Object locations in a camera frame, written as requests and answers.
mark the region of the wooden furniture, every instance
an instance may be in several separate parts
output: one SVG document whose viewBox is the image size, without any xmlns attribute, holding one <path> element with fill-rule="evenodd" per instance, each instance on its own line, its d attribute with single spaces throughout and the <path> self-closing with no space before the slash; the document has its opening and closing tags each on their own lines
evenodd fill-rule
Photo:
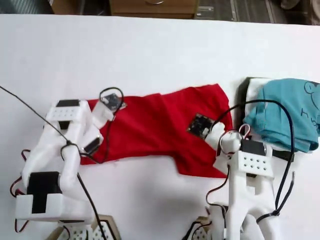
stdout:
<svg viewBox="0 0 320 240">
<path fill-rule="evenodd" d="M 110 0 L 111 14 L 124 17 L 193 19 L 198 0 Z"/>
</svg>

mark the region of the red cloth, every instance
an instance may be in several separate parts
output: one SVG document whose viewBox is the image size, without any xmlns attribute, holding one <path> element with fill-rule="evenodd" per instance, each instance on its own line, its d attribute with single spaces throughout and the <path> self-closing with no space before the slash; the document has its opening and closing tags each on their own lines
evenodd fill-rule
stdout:
<svg viewBox="0 0 320 240">
<path fill-rule="evenodd" d="M 180 174 L 225 177 L 213 167 L 216 152 L 204 140 L 187 132 L 197 113 L 215 120 L 229 108 L 229 100 L 218 84 L 188 87 L 165 95 L 126 96 L 124 101 L 127 107 L 116 114 L 110 126 L 108 161 L 166 155 L 174 159 Z M 97 100 L 88 102 L 92 109 Z M 230 114 L 222 122 L 232 129 Z M 104 138 L 108 124 L 100 130 Z M 105 153 L 104 140 L 94 157 L 102 160 Z M 83 158 L 81 164 L 93 162 Z"/>
</svg>

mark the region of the white tabletop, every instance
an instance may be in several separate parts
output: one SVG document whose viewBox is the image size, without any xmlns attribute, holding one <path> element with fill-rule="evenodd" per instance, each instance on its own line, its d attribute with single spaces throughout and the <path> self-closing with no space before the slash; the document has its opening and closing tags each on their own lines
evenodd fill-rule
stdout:
<svg viewBox="0 0 320 240">
<path fill-rule="evenodd" d="M 0 15 L 0 84 L 42 115 L 52 101 L 170 93 L 219 83 L 234 104 L 247 76 L 320 79 L 320 27 L 96 16 Z M 14 233 L 9 186 L 23 168 L 20 151 L 39 140 L 43 122 L 0 91 L 0 233 L 40 240 L 55 225 L 32 222 Z M 288 240 L 319 238 L 320 152 L 299 154 L 295 185 L 280 218 Z M 285 162 L 277 161 L 278 188 Z M 170 157 L 139 157 L 80 168 L 100 214 L 124 240 L 181 239 L 205 215 L 205 194 L 222 179 L 184 176 Z M 213 194 L 226 201 L 228 187 Z"/>
</svg>

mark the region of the floor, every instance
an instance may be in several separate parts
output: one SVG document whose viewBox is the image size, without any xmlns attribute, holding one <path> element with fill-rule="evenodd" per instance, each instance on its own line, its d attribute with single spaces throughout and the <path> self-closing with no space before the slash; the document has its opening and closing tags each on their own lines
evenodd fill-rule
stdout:
<svg viewBox="0 0 320 240">
<path fill-rule="evenodd" d="M 280 7 L 281 0 L 199 0 L 195 19 L 250 23 L 307 24 L 308 0 L 291 10 Z M 87 0 L 84 15 L 109 15 L 108 0 Z"/>
</svg>

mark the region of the blue cloth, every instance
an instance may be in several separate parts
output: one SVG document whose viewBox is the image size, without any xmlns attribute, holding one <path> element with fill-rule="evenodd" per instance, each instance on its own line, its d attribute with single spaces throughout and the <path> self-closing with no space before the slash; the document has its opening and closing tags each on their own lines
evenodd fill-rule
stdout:
<svg viewBox="0 0 320 240">
<path fill-rule="evenodd" d="M 320 84 L 286 78 L 268 82 L 256 99 L 276 100 L 290 113 L 295 150 L 307 153 L 318 148 L 320 135 Z M 275 103 L 257 103 L 244 122 L 266 142 L 290 148 L 290 127 L 285 112 Z"/>
</svg>

